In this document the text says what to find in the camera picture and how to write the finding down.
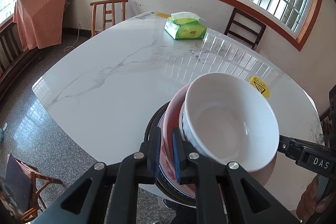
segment yellow warning sticker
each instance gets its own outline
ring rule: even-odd
[[[157,13],[156,16],[158,16],[158,17],[164,17],[164,18],[170,17],[170,15],[167,15],[167,14],[164,14],[164,13]]]
[[[265,98],[269,97],[269,89],[257,76],[250,76],[250,84],[254,86]]]

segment tissue pack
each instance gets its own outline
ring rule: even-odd
[[[167,18],[165,30],[174,39],[203,39],[207,27],[199,19],[198,15],[189,12],[171,14]]]

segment white marble tabletop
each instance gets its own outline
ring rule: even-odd
[[[318,141],[313,102],[279,68],[211,29],[203,41],[176,41],[165,21],[148,12],[121,22],[66,55],[33,86],[53,119],[97,161],[109,165],[137,152],[157,109],[199,75],[216,71],[261,78],[280,134]],[[278,153],[265,188],[294,210],[314,175]],[[165,197],[155,185],[141,187]]]

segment bowl rim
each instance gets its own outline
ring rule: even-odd
[[[272,107],[270,106],[269,102],[266,100],[266,98],[256,89],[254,88],[252,85],[250,85],[248,82],[246,82],[245,80],[242,80],[234,75],[230,75],[230,74],[227,74],[227,73],[222,73],[222,72],[211,72],[211,73],[206,73],[204,75],[201,75],[201,76],[198,76],[191,84],[190,86],[188,87],[188,90],[187,90],[187,93],[185,95],[185,104],[184,104],[184,110],[185,110],[185,117],[186,117],[186,120],[187,120],[187,124],[188,126],[190,127],[190,130],[191,130],[191,133],[193,135],[193,137],[196,139],[196,142],[199,144],[199,146],[203,149],[203,151],[205,151],[211,158],[213,158],[215,161],[223,164],[223,162],[218,158],[216,157],[213,153],[211,153],[209,151],[209,149],[204,145],[204,143],[200,140],[198,134],[196,133],[195,129],[194,129],[194,126],[192,125],[191,121],[190,121],[190,116],[189,116],[189,110],[188,110],[188,97],[190,96],[190,90],[192,89],[193,86],[195,86],[195,83],[197,83],[199,81],[200,78],[204,78],[204,77],[211,77],[212,75],[220,75],[221,77],[229,77],[229,78],[232,78],[234,80],[238,80],[240,81],[243,85],[246,85],[246,87],[248,87],[249,89],[252,88],[253,90],[255,90],[255,94],[256,96],[259,96],[262,101],[266,102],[269,110],[271,111],[271,114],[272,116],[274,117],[274,120],[275,120],[275,124],[276,124],[276,132],[275,134],[278,136],[277,138],[277,144],[274,145],[274,151],[272,153],[272,157],[270,157],[270,159],[265,162],[263,165],[261,165],[260,167],[256,168],[256,169],[245,169],[247,172],[255,172],[255,171],[258,171],[258,170],[261,170],[262,168],[264,168],[265,166],[267,166],[274,158],[275,154],[277,153],[278,151],[278,146],[279,146],[279,139],[280,139],[280,133],[279,133],[279,125],[278,125],[278,120],[277,120],[277,117],[275,116],[275,113],[272,109]]]
[[[182,123],[184,104],[185,104],[185,100],[183,101],[182,107],[180,109],[180,114],[178,116],[178,128],[180,130],[181,138],[183,141],[185,141],[184,132],[183,132],[183,123]]]

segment human hand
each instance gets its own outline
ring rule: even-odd
[[[329,205],[336,192],[328,195],[320,200],[318,203],[315,201],[317,194],[317,176],[307,186],[306,191],[302,194],[301,200],[296,209],[296,215],[302,221],[308,220],[315,212],[322,213]]]

